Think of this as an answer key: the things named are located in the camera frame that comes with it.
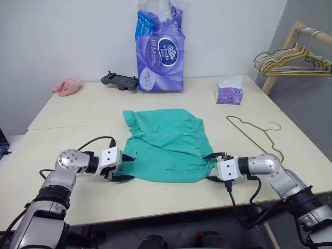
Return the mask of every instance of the pink cloth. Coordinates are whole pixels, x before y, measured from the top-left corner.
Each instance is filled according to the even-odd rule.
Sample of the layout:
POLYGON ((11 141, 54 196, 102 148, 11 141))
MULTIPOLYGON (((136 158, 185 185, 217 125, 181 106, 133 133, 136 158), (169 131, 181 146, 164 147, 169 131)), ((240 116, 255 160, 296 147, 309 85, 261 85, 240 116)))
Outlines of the pink cloth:
POLYGON ((59 96, 64 97, 77 92, 81 86, 82 83, 78 79, 65 78, 60 83, 55 84, 52 87, 52 91, 57 92, 59 96))

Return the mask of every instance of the wooden drying rack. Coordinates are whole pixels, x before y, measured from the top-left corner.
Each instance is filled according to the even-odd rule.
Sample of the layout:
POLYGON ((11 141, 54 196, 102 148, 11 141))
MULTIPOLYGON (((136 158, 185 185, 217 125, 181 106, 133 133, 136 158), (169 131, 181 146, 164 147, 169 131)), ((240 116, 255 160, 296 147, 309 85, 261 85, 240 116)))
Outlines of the wooden drying rack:
MULTIPOLYGON (((298 34, 299 34, 297 32, 297 30, 301 25, 304 25, 304 24, 305 24, 304 22, 296 22, 294 24, 287 40, 285 41, 283 49, 292 48, 294 46, 294 44, 296 43, 296 40, 298 38, 298 34)), ((312 39, 320 40, 324 43, 332 45, 332 36, 325 34, 325 33, 318 33, 315 36, 313 36, 312 39)), ((269 95, 269 93, 277 79, 278 79, 278 76, 268 76, 268 78, 266 79, 266 81, 263 85, 263 88, 262 88, 263 92, 266 95, 269 95)))

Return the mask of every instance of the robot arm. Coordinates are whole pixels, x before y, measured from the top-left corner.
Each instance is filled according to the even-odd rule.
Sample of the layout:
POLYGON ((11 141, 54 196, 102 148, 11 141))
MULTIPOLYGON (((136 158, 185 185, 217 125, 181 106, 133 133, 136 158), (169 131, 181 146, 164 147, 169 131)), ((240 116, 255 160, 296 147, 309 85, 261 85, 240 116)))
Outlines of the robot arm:
POLYGON ((26 209, 9 248, 65 248, 70 226, 64 218, 76 174, 104 175, 111 181, 121 162, 122 152, 116 146, 102 151, 99 157, 90 151, 83 153, 75 149, 61 152, 55 170, 46 177, 39 194, 26 209))
POLYGON ((217 164, 216 175, 231 181, 242 175, 263 175, 287 205, 304 231, 310 232, 313 243, 332 241, 332 210, 323 205, 292 171, 285 169, 272 154, 257 157, 234 157, 217 164))

